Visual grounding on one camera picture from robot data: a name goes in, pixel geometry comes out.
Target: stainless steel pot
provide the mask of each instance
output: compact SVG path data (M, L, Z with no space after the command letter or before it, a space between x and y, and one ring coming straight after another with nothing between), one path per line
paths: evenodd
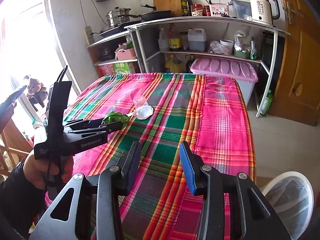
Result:
M124 22L130 21L129 16L128 17L121 17L121 18L118 17L118 16L123 16L123 15L129 14L130 10L131 10L130 8L116 7L114 10L111 10L110 12L108 12L106 17L107 17L107 22L108 22L109 28L115 27L115 25L117 25L119 23L124 23Z

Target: power outlet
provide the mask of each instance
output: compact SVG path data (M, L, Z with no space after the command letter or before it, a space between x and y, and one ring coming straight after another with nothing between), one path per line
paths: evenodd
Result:
M92 33L91 26L87 26L84 28L84 37L88 45L94 43L94 37Z

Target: pan handle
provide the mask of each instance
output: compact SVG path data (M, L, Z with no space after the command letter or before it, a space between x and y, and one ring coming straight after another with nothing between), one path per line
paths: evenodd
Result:
M122 17L132 17L132 18L139 18L138 15L133 15L133 14L124 14L124 15L118 15L118 18L122 18Z
M152 12L157 10L156 6L150 6L150 5L147 5L147 4L146 5L141 5L141 7L150 8Z

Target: person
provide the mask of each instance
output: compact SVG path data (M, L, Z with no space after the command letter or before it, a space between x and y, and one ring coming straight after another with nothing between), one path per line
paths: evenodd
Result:
M36 160L33 152L23 159L0 184L0 239L28 239L28 231L44 208L44 173L47 160ZM67 183L72 177L73 157L64 166L62 180ZM59 168L52 163L50 174L57 175Z
M39 103L42 108L44 108L43 101L48 96L47 88L43 85L42 82L35 78L30 78L30 76L28 75L26 75L23 80L25 80L26 84L28 85L27 98L29 99L29 102L33 106L34 110L38 112L35 104Z

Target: green soda bottle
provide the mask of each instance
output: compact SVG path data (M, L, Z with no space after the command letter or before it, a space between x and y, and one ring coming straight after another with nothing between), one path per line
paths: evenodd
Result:
M262 110L261 110L262 115L266 115L268 113L272 99L273 99L273 95L271 94L271 90L269 89L266 100L264 100L262 105Z

